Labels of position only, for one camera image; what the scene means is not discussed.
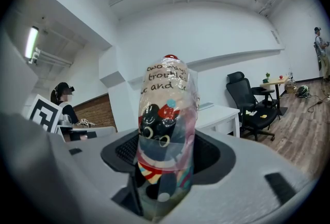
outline person wearing cap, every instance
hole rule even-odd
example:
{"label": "person wearing cap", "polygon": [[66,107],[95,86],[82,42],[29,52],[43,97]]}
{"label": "person wearing cap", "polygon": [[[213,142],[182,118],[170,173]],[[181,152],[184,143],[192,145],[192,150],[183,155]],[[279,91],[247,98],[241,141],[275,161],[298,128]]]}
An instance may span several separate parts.
{"label": "person wearing cap", "polygon": [[317,54],[320,56],[322,69],[323,69],[323,80],[329,82],[330,68],[329,59],[326,55],[326,48],[329,46],[329,42],[324,42],[320,37],[321,28],[315,27],[314,32],[316,34],[315,43],[317,45]]}
{"label": "person wearing cap", "polygon": [[67,114],[71,118],[71,123],[76,124],[79,122],[76,113],[74,112],[72,106],[67,103],[72,97],[73,87],[70,87],[67,83],[59,83],[52,91],[51,102],[62,107],[62,114]]}

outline chair headrest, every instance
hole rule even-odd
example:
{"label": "chair headrest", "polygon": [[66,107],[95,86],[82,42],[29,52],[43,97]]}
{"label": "chair headrest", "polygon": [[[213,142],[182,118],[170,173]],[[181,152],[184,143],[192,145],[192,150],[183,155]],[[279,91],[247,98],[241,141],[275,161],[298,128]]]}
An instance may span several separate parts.
{"label": "chair headrest", "polygon": [[228,77],[229,77],[229,83],[235,83],[237,81],[242,80],[245,76],[242,72],[238,71],[238,72],[229,74]]}

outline white desk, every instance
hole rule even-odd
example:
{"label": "white desk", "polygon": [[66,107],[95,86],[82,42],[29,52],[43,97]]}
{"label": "white desk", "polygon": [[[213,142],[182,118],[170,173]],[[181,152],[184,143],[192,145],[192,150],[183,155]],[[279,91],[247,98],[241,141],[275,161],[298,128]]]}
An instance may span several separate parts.
{"label": "white desk", "polygon": [[212,128],[228,120],[234,119],[234,136],[239,138],[239,120],[238,109],[214,105],[205,110],[198,111],[198,119],[196,121],[196,128]]}

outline person in black shirt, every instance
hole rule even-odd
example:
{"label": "person in black shirt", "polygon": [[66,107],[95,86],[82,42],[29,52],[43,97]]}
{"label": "person in black shirt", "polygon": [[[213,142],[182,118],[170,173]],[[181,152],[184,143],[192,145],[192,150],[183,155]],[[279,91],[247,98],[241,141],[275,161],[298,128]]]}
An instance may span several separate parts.
{"label": "person in black shirt", "polygon": [[63,108],[62,114],[67,114],[71,118],[71,123],[76,124],[79,122],[76,113],[72,106],[67,103],[70,97],[72,97],[73,87],[70,87],[67,83],[59,83],[52,91],[51,102]]}

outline table leg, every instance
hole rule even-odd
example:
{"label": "table leg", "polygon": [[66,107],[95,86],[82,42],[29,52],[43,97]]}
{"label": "table leg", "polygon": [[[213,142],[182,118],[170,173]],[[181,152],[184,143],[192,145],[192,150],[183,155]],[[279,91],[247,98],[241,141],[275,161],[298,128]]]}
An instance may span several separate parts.
{"label": "table leg", "polygon": [[287,111],[288,108],[286,108],[286,107],[281,107],[281,106],[279,105],[279,90],[278,90],[278,84],[275,85],[275,89],[276,89],[276,98],[277,98],[277,101],[278,101],[278,102],[277,102],[277,111],[278,111],[279,115],[283,116],[283,115],[286,113],[286,111]]}
{"label": "table leg", "polygon": [[239,132],[239,120],[238,120],[238,114],[235,115],[235,121],[234,121],[234,136],[239,138],[240,137],[240,132]]}

